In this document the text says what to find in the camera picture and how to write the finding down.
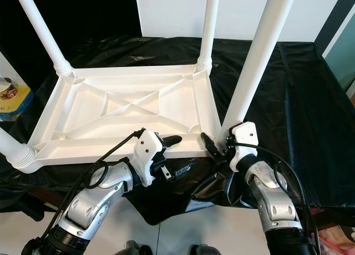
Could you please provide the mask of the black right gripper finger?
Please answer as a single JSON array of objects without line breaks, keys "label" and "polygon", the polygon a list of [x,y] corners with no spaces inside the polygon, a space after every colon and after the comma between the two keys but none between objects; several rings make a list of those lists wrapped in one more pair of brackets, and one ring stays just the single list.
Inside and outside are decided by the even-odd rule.
[{"label": "black right gripper finger", "polygon": [[208,134],[202,132],[201,139],[203,146],[205,147],[205,150],[208,153],[208,156],[213,159],[220,159],[222,157],[220,149],[216,147],[215,142],[210,138],[210,136],[208,136]]}]

